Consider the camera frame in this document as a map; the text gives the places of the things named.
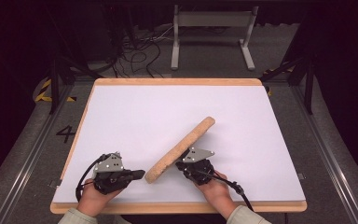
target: number 4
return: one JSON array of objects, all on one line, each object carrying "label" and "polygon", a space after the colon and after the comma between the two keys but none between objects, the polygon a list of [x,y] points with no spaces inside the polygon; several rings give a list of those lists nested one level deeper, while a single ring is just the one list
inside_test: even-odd
[{"label": "number 4", "polygon": [[56,135],[65,135],[65,141],[63,141],[64,143],[68,142],[68,138],[70,135],[75,135],[75,133],[71,133],[72,131],[72,126],[66,126],[64,129],[60,130],[59,132],[57,132]]}]

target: gray floor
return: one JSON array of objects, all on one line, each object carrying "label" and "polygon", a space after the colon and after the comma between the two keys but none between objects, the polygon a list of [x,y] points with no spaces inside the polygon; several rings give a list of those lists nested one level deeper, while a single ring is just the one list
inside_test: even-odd
[{"label": "gray floor", "polygon": [[[205,30],[188,30],[181,37],[181,51],[179,70],[172,71],[171,53],[172,41],[159,42],[160,55],[150,65],[153,76],[160,77],[260,77],[263,71],[277,67],[281,62],[290,40],[296,31],[297,25],[281,25],[255,27],[249,45],[255,62],[255,71],[248,71],[241,55],[238,39],[244,35],[241,30],[228,29],[222,34],[214,34]],[[133,51],[127,54],[130,58]],[[120,75],[150,77],[145,71],[145,66],[158,55],[158,48],[151,46],[143,50],[147,55],[146,61],[133,63],[133,68],[138,72],[131,72],[131,65],[121,60],[123,69],[117,64]],[[141,61],[141,54],[133,57]],[[112,70],[103,73],[107,77],[114,77]],[[303,84],[299,88],[289,87],[283,80],[285,75],[271,80],[267,84],[271,87],[270,101],[274,109],[277,121],[284,140],[290,151],[296,171],[306,178],[301,180],[302,188],[307,197],[308,209],[298,214],[289,214],[289,223],[358,223],[353,217],[351,209],[358,209],[358,167],[354,163],[351,154],[345,147],[342,139],[331,120],[323,97],[315,81],[312,97],[313,116],[304,112],[298,94],[303,91]],[[55,115],[49,115],[49,102],[38,102],[33,115],[15,146],[7,156],[0,168],[0,208],[12,200],[12,206],[6,207],[0,212],[0,223],[57,223],[61,215],[53,215],[49,211],[49,205],[54,194],[54,188],[50,187],[53,180],[61,176],[62,167],[65,164],[70,150],[73,136],[64,143],[65,136],[56,135],[67,125],[76,131],[81,119],[84,107],[87,103],[92,81],[86,77],[79,77],[71,88],[62,87],[62,92],[69,96],[77,97],[76,102],[62,102],[60,110]],[[35,94],[40,86],[35,87]],[[334,160],[342,171],[344,183],[348,183],[349,193],[353,195],[355,206],[347,206],[345,194],[340,193],[339,183],[334,174],[328,168],[328,162],[324,159],[321,147],[321,137],[315,134],[314,128],[322,137],[322,145],[333,155]],[[42,131],[48,128],[46,137],[38,138]],[[39,153],[33,150],[38,147]],[[23,189],[13,192],[12,186],[23,171],[23,165],[29,161],[32,155],[34,166],[27,170]],[[283,214],[261,214],[272,223],[283,223]],[[112,223],[110,216],[100,216],[101,223]]]}]

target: gray mat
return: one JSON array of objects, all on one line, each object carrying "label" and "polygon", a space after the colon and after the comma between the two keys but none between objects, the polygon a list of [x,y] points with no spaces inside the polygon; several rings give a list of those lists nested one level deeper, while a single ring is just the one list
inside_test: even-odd
[{"label": "gray mat", "polygon": [[[255,71],[246,69],[237,43],[237,38],[241,38],[238,30],[227,30],[222,35],[202,30],[185,32],[181,37],[180,68],[177,71],[170,69],[172,42],[164,40],[159,43],[160,56],[150,67],[156,72],[155,75],[163,74],[165,77],[259,77],[264,70],[280,64],[295,31],[296,26],[255,27],[249,45],[256,66]],[[136,52],[127,54],[127,57],[130,58],[134,53]],[[147,77],[145,67],[158,54],[158,49],[151,46],[145,50],[145,54],[147,55],[146,61],[133,64],[136,68],[141,68],[136,74],[131,72],[130,63],[121,60],[123,69],[130,76]],[[122,72],[120,65],[117,65],[117,69]],[[113,70],[107,71],[106,75],[113,77]],[[70,95],[77,97],[77,101],[64,104],[8,223],[57,223],[62,217],[52,215],[49,211],[55,189],[48,185],[51,180],[60,178],[73,136],[70,136],[69,141],[64,143],[65,136],[59,136],[56,133],[67,125],[73,127],[73,132],[77,129],[91,85],[90,82],[77,82],[73,87]],[[306,177],[301,180],[301,185],[309,207],[303,213],[289,214],[289,223],[351,223],[318,154],[315,139],[300,112],[291,88],[285,84],[275,83],[270,83],[270,87],[272,89],[270,101],[290,155],[297,172]],[[315,118],[332,141],[331,146],[335,150],[340,166],[358,195],[358,168],[348,155],[345,146],[342,146],[342,140],[334,124],[325,115],[328,111],[321,97],[316,91],[313,101],[315,112],[318,113],[315,113]],[[36,104],[27,127],[1,167],[0,206],[48,116],[49,104],[47,102]],[[273,223],[284,223],[283,214],[263,213],[261,215]],[[101,223],[112,222],[110,216],[100,216],[99,219]]]}]

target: hand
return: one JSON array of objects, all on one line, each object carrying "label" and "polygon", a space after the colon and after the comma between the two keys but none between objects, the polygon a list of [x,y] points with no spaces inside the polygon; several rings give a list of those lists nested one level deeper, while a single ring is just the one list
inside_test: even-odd
[{"label": "hand", "polygon": [[[214,172],[220,175],[220,177],[227,179],[225,175],[219,173],[218,171]],[[206,201],[225,219],[228,219],[237,207],[229,195],[228,185],[226,183],[212,179],[208,182],[208,184],[200,186],[197,184],[195,185],[203,193]]]},{"label": "hand", "polygon": [[86,180],[77,210],[90,217],[96,217],[103,211],[109,201],[115,198],[123,189],[104,195],[94,188],[92,181],[92,179]]}]

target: white board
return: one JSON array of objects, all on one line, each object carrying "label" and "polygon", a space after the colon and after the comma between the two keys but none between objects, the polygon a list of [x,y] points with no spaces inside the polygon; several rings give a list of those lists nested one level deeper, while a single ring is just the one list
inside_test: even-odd
[{"label": "white board", "polygon": [[[104,153],[119,151],[126,169],[148,171],[208,116],[216,123],[194,147],[214,151],[214,169],[251,202],[305,201],[263,86],[114,85],[94,86],[53,202],[76,203],[77,182]],[[172,202],[205,202],[174,165],[153,184],[132,181],[111,203]]]}]

